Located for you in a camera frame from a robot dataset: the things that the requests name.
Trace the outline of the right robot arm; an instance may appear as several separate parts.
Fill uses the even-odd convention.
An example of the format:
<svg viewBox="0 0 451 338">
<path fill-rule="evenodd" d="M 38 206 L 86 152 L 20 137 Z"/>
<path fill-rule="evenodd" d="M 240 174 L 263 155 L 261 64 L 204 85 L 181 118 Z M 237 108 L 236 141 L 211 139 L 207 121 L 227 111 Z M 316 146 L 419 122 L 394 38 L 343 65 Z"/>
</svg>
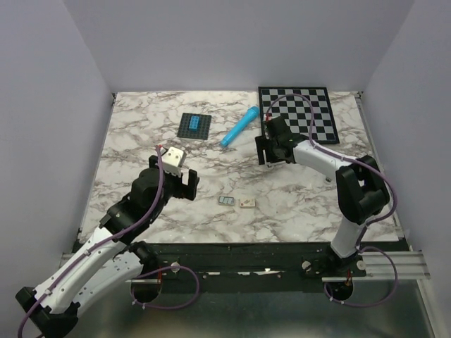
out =
<svg viewBox="0 0 451 338">
<path fill-rule="evenodd" d="M 376 159 L 349 157 L 295 135 L 282 117 L 265 122 L 266 134 L 256 137 L 259 164 L 286 162 L 309 167 L 336 184 L 342 220 L 330 243 L 333 252 L 324 258 L 326 271 L 334 276 L 350 267 L 364 228 L 389 203 L 390 195 Z"/>
</svg>

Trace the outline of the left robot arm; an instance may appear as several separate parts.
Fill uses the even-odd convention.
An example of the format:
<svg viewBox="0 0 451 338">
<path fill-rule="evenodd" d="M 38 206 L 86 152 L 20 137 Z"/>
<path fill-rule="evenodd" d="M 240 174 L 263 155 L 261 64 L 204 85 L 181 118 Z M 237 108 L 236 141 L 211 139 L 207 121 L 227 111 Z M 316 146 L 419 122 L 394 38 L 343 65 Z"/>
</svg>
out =
<svg viewBox="0 0 451 338">
<path fill-rule="evenodd" d="M 158 218 L 170 198 L 194 200 L 199 178 L 189 170 L 183 182 L 186 153 L 175 147 L 157 149 L 119 202 L 100 220 L 91 237 L 70 259 L 36 287 L 23 287 L 16 300 L 25 319 L 42 337 L 65 337 L 80 316 L 118 284 L 155 275 L 163 282 L 167 270 L 177 273 L 178 263 L 165 263 L 150 244 L 137 241 Z"/>
</svg>

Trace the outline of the white staple box sleeve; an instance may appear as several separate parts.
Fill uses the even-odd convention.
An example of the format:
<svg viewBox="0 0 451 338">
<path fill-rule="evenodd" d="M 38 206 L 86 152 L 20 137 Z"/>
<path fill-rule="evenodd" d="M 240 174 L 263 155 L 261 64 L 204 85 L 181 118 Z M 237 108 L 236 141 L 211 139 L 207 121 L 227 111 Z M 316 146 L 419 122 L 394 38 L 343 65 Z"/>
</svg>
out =
<svg viewBox="0 0 451 338">
<path fill-rule="evenodd" d="M 254 208 L 256 206 L 256 200 L 255 199 L 240 199 L 240 207 L 241 208 Z"/>
</svg>

